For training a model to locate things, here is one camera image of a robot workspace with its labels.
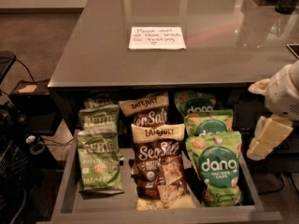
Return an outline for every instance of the open drawer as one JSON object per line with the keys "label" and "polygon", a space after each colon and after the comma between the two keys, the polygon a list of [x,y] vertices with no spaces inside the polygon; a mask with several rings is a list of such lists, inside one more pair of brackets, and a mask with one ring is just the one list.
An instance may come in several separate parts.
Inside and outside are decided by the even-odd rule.
{"label": "open drawer", "polygon": [[[228,223],[281,220],[279,212],[266,212],[259,199],[243,156],[240,157],[239,187],[244,192],[242,206],[201,207],[196,197],[195,209],[135,210],[137,193],[134,179],[131,178],[130,162],[134,152],[122,148],[124,162],[121,178],[125,192],[113,196],[79,193],[79,163],[77,133],[70,148],[64,176],[53,210],[51,223]],[[185,168],[190,162],[185,160]]]}

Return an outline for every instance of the black cable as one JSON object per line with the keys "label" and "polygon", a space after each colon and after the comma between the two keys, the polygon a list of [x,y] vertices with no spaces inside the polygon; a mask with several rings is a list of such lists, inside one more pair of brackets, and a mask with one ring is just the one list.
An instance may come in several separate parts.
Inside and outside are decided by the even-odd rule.
{"label": "black cable", "polygon": [[7,94],[6,92],[0,90],[0,96],[2,95],[2,93],[3,93],[4,95],[7,95],[7,96],[8,96],[8,94]]}
{"label": "black cable", "polygon": [[27,72],[28,72],[30,78],[32,79],[32,81],[36,82],[35,79],[33,78],[32,74],[31,74],[30,70],[28,69],[28,67],[23,62],[21,62],[20,60],[14,59],[14,58],[11,58],[11,57],[0,57],[0,59],[6,59],[6,60],[10,60],[10,62],[15,61],[15,62],[20,63],[27,70]]}
{"label": "black cable", "polygon": [[281,181],[281,187],[279,189],[273,189],[273,190],[268,190],[268,191],[261,191],[261,192],[259,192],[259,195],[265,195],[265,194],[275,193],[275,192],[279,192],[279,191],[281,191],[281,190],[284,189],[284,181],[283,181],[282,173],[276,173],[276,176]]}
{"label": "black cable", "polygon": [[59,143],[59,142],[56,142],[54,140],[50,140],[50,139],[46,139],[46,138],[43,138],[43,140],[53,143],[53,144],[45,144],[46,146],[60,146],[60,147],[62,147],[62,146],[71,145],[70,143],[73,141],[73,138],[71,140],[67,141],[66,143]]}
{"label": "black cable", "polygon": [[295,190],[297,191],[297,194],[299,195],[299,189],[297,188],[297,186],[296,186],[296,184],[295,184],[295,182],[293,180],[292,173],[291,172],[287,172],[286,176],[291,180],[293,187],[295,188]]}

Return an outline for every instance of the white robotic hand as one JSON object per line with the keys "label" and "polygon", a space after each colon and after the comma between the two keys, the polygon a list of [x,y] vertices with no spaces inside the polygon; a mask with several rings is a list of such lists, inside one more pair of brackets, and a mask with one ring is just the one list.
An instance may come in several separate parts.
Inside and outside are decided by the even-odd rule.
{"label": "white robotic hand", "polygon": [[270,118],[260,117],[249,145],[248,158],[259,161],[290,135],[292,121],[299,120],[299,61],[251,85],[249,91],[264,95],[265,106],[273,112]]}

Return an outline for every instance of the handwritten note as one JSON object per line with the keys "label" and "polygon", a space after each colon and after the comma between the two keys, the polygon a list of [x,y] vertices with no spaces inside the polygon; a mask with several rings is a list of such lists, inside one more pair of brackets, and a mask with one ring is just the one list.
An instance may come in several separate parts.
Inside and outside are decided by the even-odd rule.
{"label": "handwritten note", "polygon": [[186,49],[180,27],[132,27],[129,49]]}

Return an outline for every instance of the chip bag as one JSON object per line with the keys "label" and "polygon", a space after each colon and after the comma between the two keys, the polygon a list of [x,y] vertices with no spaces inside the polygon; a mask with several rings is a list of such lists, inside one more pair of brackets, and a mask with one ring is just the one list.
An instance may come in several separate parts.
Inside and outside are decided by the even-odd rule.
{"label": "chip bag", "polygon": [[186,90],[175,92],[175,104],[182,117],[194,112],[209,112],[216,104],[215,95],[200,91]]}
{"label": "chip bag", "polygon": [[237,185],[241,145],[239,132],[211,133],[187,138],[186,147],[192,165],[206,184],[203,206],[241,204],[242,194]]}
{"label": "chip bag", "polygon": [[195,208],[182,161],[184,130],[184,124],[156,128],[132,124],[138,169],[137,210]]}
{"label": "chip bag", "polygon": [[188,136],[230,132],[233,125],[233,110],[191,113],[184,118],[184,122]]}
{"label": "chip bag", "polygon": [[120,107],[118,105],[104,105],[99,108],[86,108],[78,112],[83,130],[109,128],[117,129]]}
{"label": "chip bag", "polygon": [[78,133],[80,191],[122,193],[120,150],[115,130],[87,130]]}
{"label": "chip bag", "polygon": [[136,100],[119,101],[121,111],[141,127],[157,127],[168,121],[168,92],[151,93]]}
{"label": "chip bag", "polygon": [[90,92],[84,99],[85,108],[99,108],[105,105],[116,105],[118,103],[116,92]]}

